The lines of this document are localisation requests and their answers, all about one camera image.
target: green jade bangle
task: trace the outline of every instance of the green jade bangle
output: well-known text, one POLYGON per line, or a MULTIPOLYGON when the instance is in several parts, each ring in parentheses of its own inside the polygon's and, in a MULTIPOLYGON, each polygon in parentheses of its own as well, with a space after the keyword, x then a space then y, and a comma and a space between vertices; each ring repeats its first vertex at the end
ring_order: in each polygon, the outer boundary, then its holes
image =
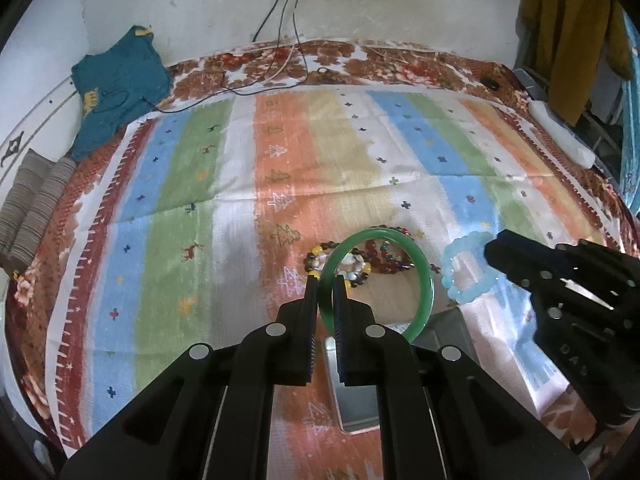
POLYGON ((318 307, 322 322, 329 333, 334 335, 332 288, 334 286, 335 271, 345 255, 356 245, 366 240, 391 240, 399 245, 415 264, 415 270, 418 272, 420 279, 420 302, 418 303, 418 310, 415 313, 414 320, 403 333, 404 338, 410 343, 422 332, 431 315, 431 309, 433 308, 433 277, 431 275, 431 267, 420 247, 411 238, 393 229, 382 227, 364 229, 364 231, 351 235, 332 251, 324 264, 324 269, 320 274, 320 282, 318 283, 318 307))

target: light blue beaded bracelet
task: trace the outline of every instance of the light blue beaded bracelet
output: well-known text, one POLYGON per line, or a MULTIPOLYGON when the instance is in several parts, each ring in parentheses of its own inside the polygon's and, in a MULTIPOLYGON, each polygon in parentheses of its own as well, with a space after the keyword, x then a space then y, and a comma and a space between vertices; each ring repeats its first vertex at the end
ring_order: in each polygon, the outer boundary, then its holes
POLYGON ((500 276, 500 272, 489 266, 483 256, 482 262, 479 262, 481 266, 485 267, 482 280, 474 283, 465 290, 460 290, 456 287, 455 280, 453 279, 453 258, 465 251, 484 247, 493 239, 494 236, 491 233, 471 231, 462 238, 456 238, 444 248, 442 252, 442 286, 447 289, 447 295, 452 300, 456 300, 458 304, 469 303, 484 293, 489 292, 500 276))

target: mustard yellow cloth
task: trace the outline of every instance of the mustard yellow cloth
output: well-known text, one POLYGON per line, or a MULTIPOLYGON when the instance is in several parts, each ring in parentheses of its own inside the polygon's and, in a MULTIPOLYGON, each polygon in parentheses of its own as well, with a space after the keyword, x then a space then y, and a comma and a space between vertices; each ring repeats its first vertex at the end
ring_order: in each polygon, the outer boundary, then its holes
POLYGON ((611 69, 631 78, 616 0, 522 0, 521 17, 538 34, 532 68, 549 81, 549 105, 567 123, 575 124, 587 104, 605 41, 611 69))

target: black cable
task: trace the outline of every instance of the black cable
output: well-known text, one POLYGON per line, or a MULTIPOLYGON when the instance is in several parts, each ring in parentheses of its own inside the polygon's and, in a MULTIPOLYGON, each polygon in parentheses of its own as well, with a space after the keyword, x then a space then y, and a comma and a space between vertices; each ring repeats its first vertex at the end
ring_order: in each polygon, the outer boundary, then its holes
POLYGON ((271 7, 271 10, 267 13, 267 16, 265 17, 265 19, 262 21, 262 23, 260 24, 260 27, 258 27, 258 31, 254 34, 254 38, 252 39, 252 43, 255 43, 255 40, 258 39, 258 34, 260 34, 260 31, 262 30, 262 28, 264 27, 264 24, 267 23, 267 20, 271 17, 271 13, 275 10, 276 6, 278 5, 278 2, 280 0, 276 0, 273 3, 273 7, 271 7))
MULTIPOLYGON (((281 17, 280 17, 280 24, 282 24, 282 17, 284 16, 284 9, 285 9, 285 7, 287 6, 287 2, 288 2, 288 1, 289 1, 289 0, 287 0, 287 1, 285 2, 284 7, 282 8, 282 15, 281 15, 281 17)), ((302 51, 302 44, 301 44, 301 42, 300 42, 300 36, 298 35, 298 28, 296 27, 296 7, 298 6, 298 1, 299 1, 299 0, 296 0, 296 3, 295 3, 295 4, 294 4, 294 6, 293 6, 293 9, 294 9, 294 10, 293 10, 293 14, 292 14, 292 19, 293 19, 293 31, 294 31, 294 32, 295 32, 295 34, 296 34, 296 41, 298 42, 298 50, 300 51, 300 55, 302 56, 302 61, 303 61, 303 62, 304 62, 304 64, 305 64, 305 78, 304 78, 304 79, 301 79, 301 80, 299 80, 299 81, 296 81, 293 85, 290 85, 290 86, 278 86, 278 87, 274 87, 274 88, 263 88, 263 89, 261 89, 261 90, 257 90, 257 91, 255 91, 255 92, 249 92, 249 93, 247 93, 247 94, 241 94, 240 92, 237 92, 237 91, 236 91, 236 90, 241 90, 241 89, 242 89, 242 87, 235 88, 235 89, 227 88, 227 87, 223 87, 225 90, 227 90, 227 91, 229 91, 229 92, 231 92, 231 93, 233 93, 233 94, 235 94, 235 95, 237 95, 237 96, 244 97, 244 96, 250 96, 250 95, 261 94, 261 93, 263 93, 263 92, 268 92, 268 91, 272 91, 272 90, 288 90, 288 89, 290 89, 290 88, 295 88, 296 86, 300 86, 300 85, 302 85, 303 83, 305 83, 305 82, 306 82, 306 80, 309 78, 309 66, 306 64, 306 57, 305 57, 304 52, 302 51)))
POLYGON ((247 83, 246 85, 243 86, 239 86, 238 88, 228 88, 226 86, 222 86, 222 84, 220 85, 220 87, 222 88, 221 90, 218 90, 216 92, 213 92, 212 94, 203 97, 202 99, 188 105, 185 106, 184 108, 180 108, 179 110, 161 110, 160 108, 158 108, 155 104, 153 104, 151 101, 149 101, 146 98, 142 98, 142 100, 147 103, 148 105, 150 105, 153 110, 155 110, 156 112, 160 112, 161 114, 179 114, 180 112, 183 112, 185 110, 189 110, 190 108, 193 108, 195 106, 198 106, 199 104, 203 103, 204 101, 211 99, 212 97, 215 97, 217 95, 223 94, 225 92, 231 92, 232 94, 235 94, 237 96, 251 96, 251 95, 256 95, 256 94, 261 94, 263 92, 269 92, 269 91, 273 91, 273 90, 287 90, 290 88, 295 88, 296 86, 301 85, 302 83, 305 83, 306 80, 309 77, 309 68, 308 65, 306 63, 306 58, 305 58, 305 54, 302 51, 302 44, 300 42, 300 37, 298 35, 298 28, 296 27, 296 7, 298 6, 298 2, 299 0, 296 0, 296 3, 294 4, 294 11, 292 14, 292 18, 293 18, 293 30, 296 34, 296 40, 298 42, 298 50, 300 51, 300 54, 302 55, 302 59, 303 62, 305 64, 305 78, 299 81, 296 81, 295 84, 291 85, 291 86, 278 86, 278 87, 272 87, 272 88, 263 88, 261 90, 255 91, 255 92, 249 92, 247 94, 242 94, 240 92, 238 92, 238 90, 241 90, 243 88, 248 88, 249 86, 252 86, 258 82, 260 82, 261 79, 263 79, 268 73, 269 70, 271 70, 271 67, 273 66, 273 63, 275 62, 276 56, 275 53, 276 51, 279 49, 280 47, 280 38, 281 38, 281 34, 282 34, 282 22, 284 20, 284 13, 285 10, 287 9, 287 4, 289 3, 289 0, 285 0, 284 5, 282 6, 282 12, 280 13, 280 23, 278 24, 278 41, 276 42, 276 46, 274 48, 274 55, 273 55, 273 59, 271 59, 271 62, 269 63, 269 66, 267 67, 267 70, 264 71, 264 73, 255 81, 252 81, 251 83, 247 83))

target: bed sheet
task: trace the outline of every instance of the bed sheet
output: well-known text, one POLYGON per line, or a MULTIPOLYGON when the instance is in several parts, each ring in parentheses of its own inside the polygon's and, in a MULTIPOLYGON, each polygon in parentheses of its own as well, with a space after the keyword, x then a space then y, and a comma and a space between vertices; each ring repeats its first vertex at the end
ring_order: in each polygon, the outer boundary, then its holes
MULTIPOLYGON (((28 373, 69 454, 188 345, 235 344, 272 320, 302 294, 302 260, 319 242, 403 226, 436 273, 443 248, 472 230, 637 251, 606 181, 566 160, 506 69, 416 49, 307 43, 306 85, 150 114, 78 169, 16 294, 27 318, 55 305, 40 324, 46 339, 33 337, 46 346, 43 369, 28 373), (479 83, 487 76, 498 89, 479 83)), ((182 63, 164 106, 219 88, 222 70, 240 86, 288 55, 182 63)), ((288 67, 266 85, 304 75, 298 54, 288 67)), ((473 255, 458 272, 479 278, 473 255)), ((434 311, 453 307, 435 281, 434 311)), ((386 323, 411 318, 416 291, 404 272, 374 274, 350 294, 386 323)), ((529 411, 570 396, 531 341, 525 291, 501 279, 462 311, 483 368, 529 411)), ((378 432, 338 430, 323 367, 308 388, 276 389, 270 478, 381 478, 378 432)), ((588 437, 588 416, 576 435, 555 413, 546 423, 556 434, 588 437)))

